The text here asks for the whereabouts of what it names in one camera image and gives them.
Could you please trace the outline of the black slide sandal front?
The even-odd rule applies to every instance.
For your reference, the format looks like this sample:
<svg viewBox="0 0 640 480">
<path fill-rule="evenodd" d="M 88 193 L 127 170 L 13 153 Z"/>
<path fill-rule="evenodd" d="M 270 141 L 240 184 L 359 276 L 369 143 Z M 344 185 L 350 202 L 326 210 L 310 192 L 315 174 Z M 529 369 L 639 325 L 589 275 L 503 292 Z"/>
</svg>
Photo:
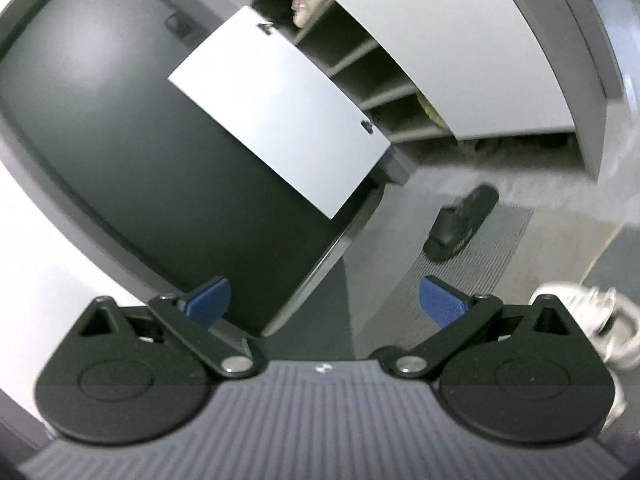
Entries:
<svg viewBox="0 0 640 480">
<path fill-rule="evenodd" d="M 441 263 L 454 258 L 469 244 L 498 204 L 498 190 L 482 183 L 456 204 L 442 207 L 423 245 L 425 257 Z"/>
</svg>

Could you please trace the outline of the grey striped floor mat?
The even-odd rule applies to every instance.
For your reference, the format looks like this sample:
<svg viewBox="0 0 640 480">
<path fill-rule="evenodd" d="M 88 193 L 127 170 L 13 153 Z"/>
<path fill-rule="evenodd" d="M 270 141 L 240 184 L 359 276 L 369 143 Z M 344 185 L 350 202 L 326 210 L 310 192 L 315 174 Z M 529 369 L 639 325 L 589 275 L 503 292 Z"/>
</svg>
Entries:
<svg viewBox="0 0 640 480">
<path fill-rule="evenodd" d="M 378 347 L 408 348 L 433 335 L 419 285 L 434 275 L 465 294 L 495 294 L 524 304 L 547 282 L 610 287 L 639 298 L 639 232 L 584 212 L 525 207 L 503 200 L 454 258 L 434 262 L 423 245 L 451 195 L 414 181 L 388 186 L 345 252 L 352 345 L 358 358 Z"/>
</svg>

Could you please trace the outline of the dark green floor mat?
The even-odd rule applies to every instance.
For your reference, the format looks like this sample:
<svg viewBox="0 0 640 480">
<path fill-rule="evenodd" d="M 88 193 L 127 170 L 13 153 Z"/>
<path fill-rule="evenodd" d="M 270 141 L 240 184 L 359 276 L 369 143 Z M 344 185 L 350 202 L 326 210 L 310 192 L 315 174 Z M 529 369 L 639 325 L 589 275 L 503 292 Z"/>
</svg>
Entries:
<svg viewBox="0 0 640 480">
<path fill-rule="evenodd" d="M 332 362 L 355 357 L 343 260 L 262 348 L 270 360 Z"/>
</svg>

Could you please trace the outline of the dark entrance door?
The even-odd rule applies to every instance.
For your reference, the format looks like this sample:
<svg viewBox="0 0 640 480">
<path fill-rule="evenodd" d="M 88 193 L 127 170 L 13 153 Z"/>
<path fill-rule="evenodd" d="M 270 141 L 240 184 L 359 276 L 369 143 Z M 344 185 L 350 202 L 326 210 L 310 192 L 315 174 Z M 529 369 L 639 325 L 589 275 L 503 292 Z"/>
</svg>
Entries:
<svg viewBox="0 0 640 480">
<path fill-rule="evenodd" d="M 221 0 L 8 0 L 2 138 L 58 224 L 134 294 L 228 278 L 254 336 L 296 309 L 378 204 L 373 169 L 326 218 L 169 75 L 238 10 Z"/>
</svg>

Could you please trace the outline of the yellow-green shoe on shelf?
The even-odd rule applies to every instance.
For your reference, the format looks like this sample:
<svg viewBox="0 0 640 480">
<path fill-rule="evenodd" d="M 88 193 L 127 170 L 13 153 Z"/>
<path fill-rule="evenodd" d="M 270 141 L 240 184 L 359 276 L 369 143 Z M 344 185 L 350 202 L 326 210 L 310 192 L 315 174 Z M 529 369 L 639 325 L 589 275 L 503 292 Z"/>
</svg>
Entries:
<svg viewBox="0 0 640 480">
<path fill-rule="evenodd" d="M 416 95 L 416 98 L 418 99 L 420 107 L 422 107 L 422 110 L 424 110 L 424 112 L 425 112 L 426 116 L 428 117 L 428 119 L 434 125 L 436 125 L 438 128 L 441 128 L 441 129 L 444 129 L 446 131 L 449 131 L 449 127 L 447 126 L 446 122 L 442 119 L 442 116 L 440 116 L 439 112 L 437 110 L 435 110 L 435 107 L 424 96 L 424 94 L 419 92 Z"/>
</svg>

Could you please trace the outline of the left white cabinet door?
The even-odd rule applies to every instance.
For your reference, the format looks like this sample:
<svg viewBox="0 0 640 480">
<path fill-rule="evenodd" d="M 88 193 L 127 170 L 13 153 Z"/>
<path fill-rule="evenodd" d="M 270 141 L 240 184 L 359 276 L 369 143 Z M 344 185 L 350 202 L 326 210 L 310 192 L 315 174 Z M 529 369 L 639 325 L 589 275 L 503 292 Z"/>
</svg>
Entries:
<svg viewBox="0 0 640 480">
<path fill-rule="evenodd" d="M 250 6 L 168 79 L 329 219 L 390 148 L 360 108 Z"/>
</svg>

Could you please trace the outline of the white cabinet door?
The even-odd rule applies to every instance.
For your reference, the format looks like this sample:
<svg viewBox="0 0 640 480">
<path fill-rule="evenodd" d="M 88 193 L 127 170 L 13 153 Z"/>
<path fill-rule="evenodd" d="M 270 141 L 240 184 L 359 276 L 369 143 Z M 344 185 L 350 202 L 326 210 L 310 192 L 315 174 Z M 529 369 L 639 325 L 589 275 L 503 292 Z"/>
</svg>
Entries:
<svg viewBox="0 0 640 480">
<path fill-rule="evenodd" d="M 390 148 L 360 108 L 250 6 L 168 79 L 329 219 Z"/>
<path fill-rule="evenodd" d="M 544 50 L 513 0 L 335 0 L 458 139 L 570 130 Z"/>
</svg>

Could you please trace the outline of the right white cabinet door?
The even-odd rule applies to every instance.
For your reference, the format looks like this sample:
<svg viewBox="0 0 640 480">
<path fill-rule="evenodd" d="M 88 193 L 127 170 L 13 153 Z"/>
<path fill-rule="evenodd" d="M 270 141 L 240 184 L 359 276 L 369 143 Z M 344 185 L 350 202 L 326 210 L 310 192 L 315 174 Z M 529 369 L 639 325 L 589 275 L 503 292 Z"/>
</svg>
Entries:
<svg viewBox="0 0 640 480">
<path fill-rule="evenodd" d="M 544 50 L 513 0 L 335 0 L 458 139 L 570 130 Z"/>
</svg>

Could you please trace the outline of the grey shoe cabinet shelves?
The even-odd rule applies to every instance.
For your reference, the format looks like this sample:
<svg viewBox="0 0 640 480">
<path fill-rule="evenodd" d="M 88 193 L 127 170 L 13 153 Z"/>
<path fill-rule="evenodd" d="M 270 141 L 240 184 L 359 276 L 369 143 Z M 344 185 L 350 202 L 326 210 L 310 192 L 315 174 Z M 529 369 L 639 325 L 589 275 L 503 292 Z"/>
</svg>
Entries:
<svg viewBox="0 0 640 480">
<path fill-rule="evenodd" d="M 422 106 L 418 86 L 341 3 L 326 0 L 303 26 L 292 0 L 250 0 L 393 144 L 451 138 Z"/>
</svg>

